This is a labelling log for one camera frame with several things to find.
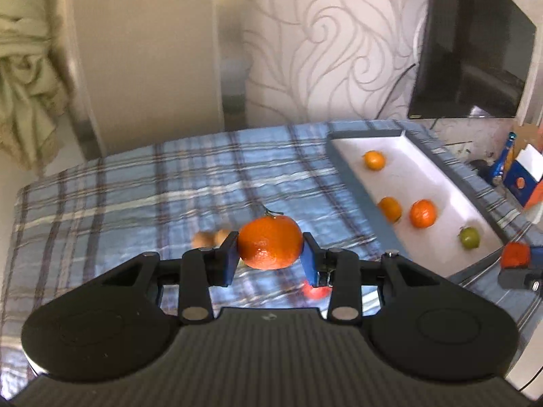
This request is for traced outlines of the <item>red apple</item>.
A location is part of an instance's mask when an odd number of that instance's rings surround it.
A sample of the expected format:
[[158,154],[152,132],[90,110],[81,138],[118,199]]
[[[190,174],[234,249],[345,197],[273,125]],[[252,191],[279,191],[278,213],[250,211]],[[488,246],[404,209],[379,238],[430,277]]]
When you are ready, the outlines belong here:
[[320,299],[327,298],[331,295],[330,287],[313,287],[307,281],[302,286],[302,292],[307,299],[312,301],[319,301]]
[[500,259],[502,269],[528,268],[531,263],[531,248],[519,241],[510,241],[504,246]]

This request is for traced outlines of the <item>large orange with stem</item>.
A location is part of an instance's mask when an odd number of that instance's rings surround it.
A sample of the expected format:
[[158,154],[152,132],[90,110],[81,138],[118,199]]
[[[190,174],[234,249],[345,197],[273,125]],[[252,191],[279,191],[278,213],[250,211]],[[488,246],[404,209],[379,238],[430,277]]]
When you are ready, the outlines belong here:
[[298,224],[278,211],[264,207],[264,214],[238,232],[240,259],[257,270],[290,267],[303,250],[303,234]]

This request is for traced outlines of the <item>small orange tangerine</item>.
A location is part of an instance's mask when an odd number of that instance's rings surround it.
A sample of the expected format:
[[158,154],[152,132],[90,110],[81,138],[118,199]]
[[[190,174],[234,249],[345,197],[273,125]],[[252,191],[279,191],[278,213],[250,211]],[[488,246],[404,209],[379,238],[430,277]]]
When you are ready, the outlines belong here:
[[401,204],[394,197],[383,197],[377,207],[383,213],[389,223],[395,223],[402,217]]

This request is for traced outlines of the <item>brown kiwi left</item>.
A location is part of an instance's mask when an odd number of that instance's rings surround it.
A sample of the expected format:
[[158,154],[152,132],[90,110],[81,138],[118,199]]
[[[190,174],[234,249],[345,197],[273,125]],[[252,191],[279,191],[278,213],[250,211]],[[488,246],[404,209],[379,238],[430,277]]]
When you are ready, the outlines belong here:
[[191,239],[191,246],[193,249],[214,248],[216,246],[214,233],[213,232],[196,232]]

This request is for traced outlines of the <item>brown kiwi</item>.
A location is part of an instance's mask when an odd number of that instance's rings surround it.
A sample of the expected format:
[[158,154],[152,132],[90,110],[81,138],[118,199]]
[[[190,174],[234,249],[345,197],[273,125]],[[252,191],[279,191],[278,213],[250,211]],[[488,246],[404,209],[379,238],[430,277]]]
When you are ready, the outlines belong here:
[[213,242],[216,247],[221,246],[225,239],[229,236],[231,230],[228,228],[221,228],[213,235]]
[[213,232],[196,232],[191,239],[191,246],[193,249],[214,248],[216,246],[214,233]]

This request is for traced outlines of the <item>brown kiwi right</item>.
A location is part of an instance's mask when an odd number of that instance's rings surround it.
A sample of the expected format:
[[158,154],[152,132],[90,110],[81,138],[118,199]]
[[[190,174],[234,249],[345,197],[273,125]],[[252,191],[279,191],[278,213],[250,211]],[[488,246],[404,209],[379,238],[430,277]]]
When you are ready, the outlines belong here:
[[228,228],[221,228],[213,235],[213,242],[216,247],[221,246],[225,239],[229,236],[231,230]]

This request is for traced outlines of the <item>green fruit in tray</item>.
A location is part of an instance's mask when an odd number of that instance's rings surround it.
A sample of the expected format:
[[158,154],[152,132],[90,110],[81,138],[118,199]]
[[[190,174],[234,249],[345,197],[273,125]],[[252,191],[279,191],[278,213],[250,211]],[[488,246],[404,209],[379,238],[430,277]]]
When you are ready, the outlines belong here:
[[471,226],[463,227],[458,234],[458,238],[466,250],[477,249],[481,243],[479,231]]

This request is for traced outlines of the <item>white tray with grey rim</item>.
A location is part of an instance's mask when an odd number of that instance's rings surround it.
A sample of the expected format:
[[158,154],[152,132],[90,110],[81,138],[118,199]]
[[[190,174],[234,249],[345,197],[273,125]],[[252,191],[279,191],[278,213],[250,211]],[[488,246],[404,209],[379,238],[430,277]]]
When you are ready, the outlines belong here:
[[[366,168],[363,155],[379,151],[387,158],[380,171]],[[471,187],[451,166],[427,149],[409,131],[334,131],[327,135],[327,157],[369,222],[385,250],[397,250],[434,273],[459,282],[497,261],[507,236],[479,202]],[[402,217],[389,223],[377,204],[394,197]],[[421,199],[433,201],[437,219],[433,226],[411,225],[410,209]],[[476,228],[477,249],[466,250],[458,234]]]

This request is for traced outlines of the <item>blue bottle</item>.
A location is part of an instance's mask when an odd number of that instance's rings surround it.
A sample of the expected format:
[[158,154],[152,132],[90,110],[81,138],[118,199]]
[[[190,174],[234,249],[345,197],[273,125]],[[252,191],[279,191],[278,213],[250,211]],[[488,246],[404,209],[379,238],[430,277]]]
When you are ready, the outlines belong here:
[[509,155],[510,150],[513,148],[514,141],[516,140],[516,133],[509,132],[508,138],[503,146],[503,150],[499,157],[495,160],[490,168],[488,180],[490,185],[497,186],[503,181],[504,167]]

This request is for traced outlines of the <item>orange fruit in tray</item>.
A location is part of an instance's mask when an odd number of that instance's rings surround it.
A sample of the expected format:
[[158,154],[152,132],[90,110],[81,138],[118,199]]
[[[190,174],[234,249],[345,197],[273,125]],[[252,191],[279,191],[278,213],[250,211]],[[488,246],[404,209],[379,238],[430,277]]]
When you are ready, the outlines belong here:
[[366,168],[372,171],[380,171],[387,164],[387,158],[379,151],[368,151],[362,159]]

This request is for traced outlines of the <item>beige radiator panel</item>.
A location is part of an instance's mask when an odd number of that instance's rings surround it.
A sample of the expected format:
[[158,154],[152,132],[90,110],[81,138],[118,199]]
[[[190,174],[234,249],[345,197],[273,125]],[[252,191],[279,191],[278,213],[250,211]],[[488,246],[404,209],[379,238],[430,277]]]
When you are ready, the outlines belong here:
[[245,127],[244,0],[49,0],[87,159]]

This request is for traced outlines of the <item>black television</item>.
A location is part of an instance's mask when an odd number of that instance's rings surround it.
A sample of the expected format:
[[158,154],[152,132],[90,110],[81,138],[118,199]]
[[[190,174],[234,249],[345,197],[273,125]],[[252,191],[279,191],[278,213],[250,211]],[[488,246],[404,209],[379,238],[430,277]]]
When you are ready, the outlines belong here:
[[513,0],[428,0],[410,119],[512,119],[536,27]]

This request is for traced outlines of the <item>green fringed curtain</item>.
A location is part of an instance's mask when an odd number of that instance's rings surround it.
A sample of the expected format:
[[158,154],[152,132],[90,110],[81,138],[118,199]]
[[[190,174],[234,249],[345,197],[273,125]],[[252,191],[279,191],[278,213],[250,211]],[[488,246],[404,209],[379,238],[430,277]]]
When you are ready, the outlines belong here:
[[59,151],[68,104],[51,45],[46,0],[1,0],[1,150],[38,174]]

